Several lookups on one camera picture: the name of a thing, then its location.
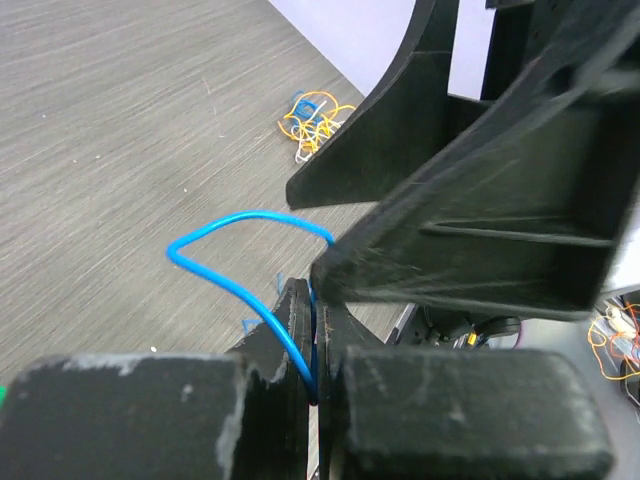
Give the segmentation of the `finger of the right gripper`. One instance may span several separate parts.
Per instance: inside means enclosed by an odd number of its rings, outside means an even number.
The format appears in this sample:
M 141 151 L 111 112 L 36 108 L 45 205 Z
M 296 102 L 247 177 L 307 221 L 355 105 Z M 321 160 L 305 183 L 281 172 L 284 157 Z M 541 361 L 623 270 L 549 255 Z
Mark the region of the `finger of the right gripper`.
M 639 5 L 556 1 L 502 95 L 316 259 L 320 298 L 574 320 L 639 188 Z
M 488 109 L 447 92 L 458 9 L 456 1 L 416 3 L 372 92 L 288 180 L 290 208 L 379 201 Z

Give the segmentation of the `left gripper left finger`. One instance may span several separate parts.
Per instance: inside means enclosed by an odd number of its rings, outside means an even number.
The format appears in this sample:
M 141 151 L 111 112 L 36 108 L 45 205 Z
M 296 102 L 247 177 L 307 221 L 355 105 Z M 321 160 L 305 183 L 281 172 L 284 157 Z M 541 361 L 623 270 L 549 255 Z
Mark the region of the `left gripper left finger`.
M 5 479 L 302 479 L 309 407 L 268 325 L 223 354 L 44 357 L 1 408 Z

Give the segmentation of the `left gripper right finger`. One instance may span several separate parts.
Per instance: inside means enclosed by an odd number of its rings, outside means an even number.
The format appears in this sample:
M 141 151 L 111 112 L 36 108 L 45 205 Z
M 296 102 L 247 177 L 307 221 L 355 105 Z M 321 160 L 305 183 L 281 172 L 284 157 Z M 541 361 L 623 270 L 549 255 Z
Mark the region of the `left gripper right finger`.
M 614 448 L 587 382 L 543 350 L 381 342 L 317 306 L 323 479 L 603 479 Z

